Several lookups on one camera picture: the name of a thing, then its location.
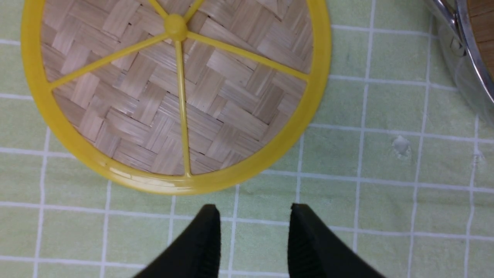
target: stainless steel pot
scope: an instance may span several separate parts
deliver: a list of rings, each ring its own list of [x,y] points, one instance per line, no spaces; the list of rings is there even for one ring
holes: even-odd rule
[[[463,97],[494,127],[494,80],[482,61],[468,15],[467,0],[425,0],[436,16],[446,64]]]

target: bamboo steamer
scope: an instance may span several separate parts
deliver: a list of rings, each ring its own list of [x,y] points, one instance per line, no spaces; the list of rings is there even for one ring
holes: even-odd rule
[[[494,77],[494,1],[468,0],[468,13],[480,55]]]
[[[27,0],[22,40],[62,143],[155,193],[218,190],[269,167],[329,72],[323,0]]]

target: yellow rim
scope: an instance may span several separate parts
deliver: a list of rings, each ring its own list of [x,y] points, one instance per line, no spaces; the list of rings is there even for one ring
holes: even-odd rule
[[[161,8],[156,0],[149,0],[149,2],[161,17],[168,17],[166,11]],[[185,21],[188,21],[194,15],[202,2],[203,0],[196,0],[192,4],[189,11],[183,17]],[[89,144],[69,123],[60,110],[51,91],[54,88],[104,66],[115,59],[163,41],[169,38],[170,34],[161,34],[122,49],[93,64],[66,75],[60,80],[50,83],[46,79],[40,47],[44,3],[45,0],[26,0],[22,18],[22,57],[33,99],[52,132],[70,152],[92,170],[127,187],[161,194],[200,194],[221,190],[241,183],[268,168],[297,142],[298,138],[302,135],[316,113],[324,94],[331,58],[331,29],[328,10],[324,0],[307,0],[314,37],[314,52],[310,74],[298,72],[264,57],[206,38],[199,34],[191,32],[185,33],[186,37],[190,39],[245,56],[261,64],[265,64],[279,71],[303,79],[307,82],[307,87],[299,106],[285,127],[259,152],[226,169],[207,174],[192,175],[190,171],[190,154],[187,151],[189,142],[187,137],[187,116],[185,114],[182,44],[179,40],[176,40],[175,49],[181,102],[182,149],[184,150],[185,175],[181,177],[165,176],[140,171],[113,160]]]

